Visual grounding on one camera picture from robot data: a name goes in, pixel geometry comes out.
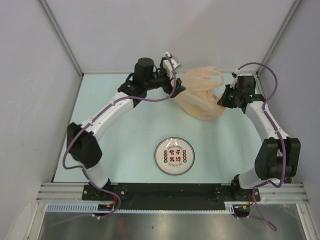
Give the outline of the translucent orange plastic bag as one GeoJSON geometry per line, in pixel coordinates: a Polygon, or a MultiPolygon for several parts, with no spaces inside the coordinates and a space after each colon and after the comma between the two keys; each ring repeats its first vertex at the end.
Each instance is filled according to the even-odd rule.
{"type": "Polygon", "coordinates": [[[226,108],[218,105],[222,97],[214,90],[224,85],[224,75],[213,66],[193,68],[181,77],[181,85],[186,90],[173,98],[187,114],[199,120],[215,120],[223,115],[226,108]]]}

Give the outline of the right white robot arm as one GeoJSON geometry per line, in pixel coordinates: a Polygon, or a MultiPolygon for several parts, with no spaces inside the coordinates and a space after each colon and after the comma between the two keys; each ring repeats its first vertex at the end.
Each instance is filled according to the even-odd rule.
{"type": "Polygon", "coordinates": [[[231,196],[242,201],[254,187],[271,184],[280,188],[286,179],[295,177],[301,142],[281,129],[269,110],[267,100],[256,93],[254,76],[233,73],[232,77],[233,83],[225,86],[217,103],[229,109],[241,109],[262,141],[253,168],[237,174],[231,181],[231,196]]]}

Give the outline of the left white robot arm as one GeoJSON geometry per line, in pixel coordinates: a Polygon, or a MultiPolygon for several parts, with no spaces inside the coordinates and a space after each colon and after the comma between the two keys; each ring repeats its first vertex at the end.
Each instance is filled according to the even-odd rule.
{"type": "Polygon", "coordinates": [[[108,186],[110,179],[100,163],[103,153],[99,141],[102,136],[125,113],[134,109],[140,102],[149,101],[148,91],[163,89],[166,93],[163,101],[185,91],[182,81],[177,78],[177,70],[180,67],[181,63],[168,52],[162,57],[159,67],[155,66],[151,58],[138,59],[134,71],[127,76],[106,106],[83,123],[72,122],[68,125],[62,165],[66,170],[69,169],[66,159],[67,155],[71,155],[78,162],[75,168],[81,169],[94,186],[93,194],[98,199],[105,200],[111,193],[108,186]]]}

